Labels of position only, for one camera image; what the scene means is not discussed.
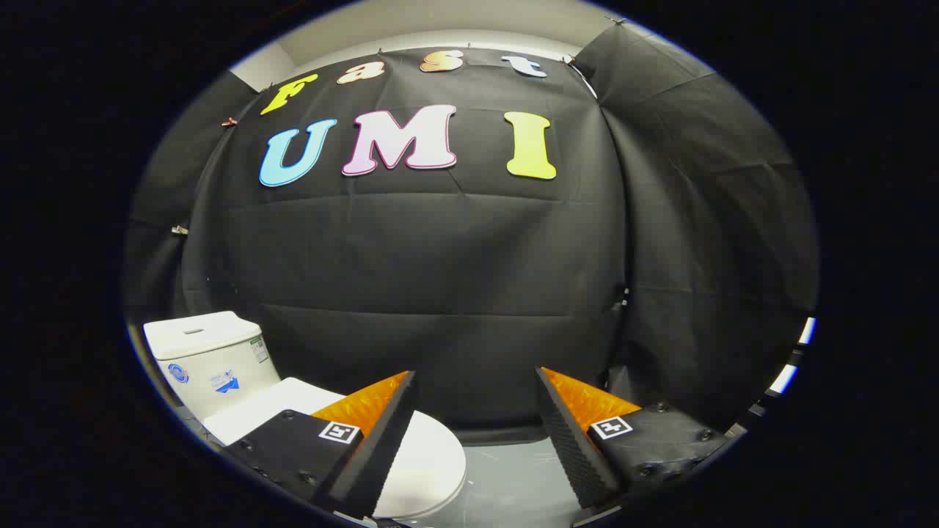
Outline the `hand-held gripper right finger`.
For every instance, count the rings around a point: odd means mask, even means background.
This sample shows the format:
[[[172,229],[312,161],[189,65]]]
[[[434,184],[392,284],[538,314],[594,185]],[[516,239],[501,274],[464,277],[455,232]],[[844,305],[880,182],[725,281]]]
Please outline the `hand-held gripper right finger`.
[[[671,491],[731,446],[668,403],[639,406],[547,367],[536,377],[544,428],[583,509]]]

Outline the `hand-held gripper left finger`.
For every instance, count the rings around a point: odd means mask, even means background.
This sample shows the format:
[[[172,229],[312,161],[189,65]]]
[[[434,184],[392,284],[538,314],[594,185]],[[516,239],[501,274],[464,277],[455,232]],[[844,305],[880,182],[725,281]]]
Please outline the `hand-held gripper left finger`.
[[[371,517],[412,421],[416,385],[406,370],[311,414],[286,408],[222,457],[312,507]]]

